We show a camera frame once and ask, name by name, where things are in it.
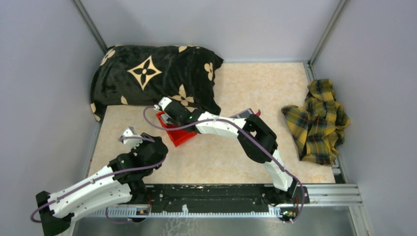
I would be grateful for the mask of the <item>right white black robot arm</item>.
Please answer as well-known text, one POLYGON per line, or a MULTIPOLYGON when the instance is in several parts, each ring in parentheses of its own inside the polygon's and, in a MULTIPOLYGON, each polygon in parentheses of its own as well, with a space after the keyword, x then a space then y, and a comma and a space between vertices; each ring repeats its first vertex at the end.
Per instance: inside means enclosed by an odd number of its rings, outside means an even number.
POLYGON ((285 168, 276 134, 259 116, 227 118, 200 109, 191 112, 168 97, 163 97, 157 106, 170 122, 186 131, 237 140, 252 161, 263 164, 277 189, 278 199, 289 203, 295 198, 298 182, 285 168))

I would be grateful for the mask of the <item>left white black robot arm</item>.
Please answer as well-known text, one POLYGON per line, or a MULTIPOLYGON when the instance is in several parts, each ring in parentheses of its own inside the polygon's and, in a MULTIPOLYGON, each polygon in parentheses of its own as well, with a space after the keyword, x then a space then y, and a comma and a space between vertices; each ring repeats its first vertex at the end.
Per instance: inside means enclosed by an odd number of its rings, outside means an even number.
POLYGON ((90 177, 55 193, 42 191, 36 202, 43 234, 56 236, 100 209, 140 204, 148 196, 144 177, 159 169, 168 154, 161 137, 147 133, 120 137, 130 147, 90 177))

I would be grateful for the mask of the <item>red plastic bin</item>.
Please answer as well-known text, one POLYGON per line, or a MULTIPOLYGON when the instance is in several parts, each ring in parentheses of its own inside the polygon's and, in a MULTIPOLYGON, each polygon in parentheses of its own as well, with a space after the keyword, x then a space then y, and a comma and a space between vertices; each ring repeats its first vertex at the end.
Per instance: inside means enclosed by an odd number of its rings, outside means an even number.
POLYGON ((180 146, 181 144, 185 143, 186 141, 190 140, 191 138, 197 135, 196 132, 188 132, 185 130, 168 130, 172 128, 176 128, 174 124, 168 121, 168 116, 164 112, 159 112, 156 114, 156 117, 159 120, 159 123, 167 132, 170 140, 173 142, 175 147, 180 146))

